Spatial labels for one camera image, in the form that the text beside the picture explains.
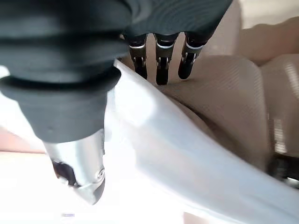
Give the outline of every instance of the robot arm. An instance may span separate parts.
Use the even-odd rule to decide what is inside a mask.
[[[1,92],[16,100],[46,147],[58,178],[90,204],[101,197],[107,92],[129,45],[146,78],[146,35],[154,33],[157,84],[167,84],[178,33],[186,33],[179,76],[189,76],[201,46],[231,0],[0,1]],[[123,34],[126,41],[120,38]]]

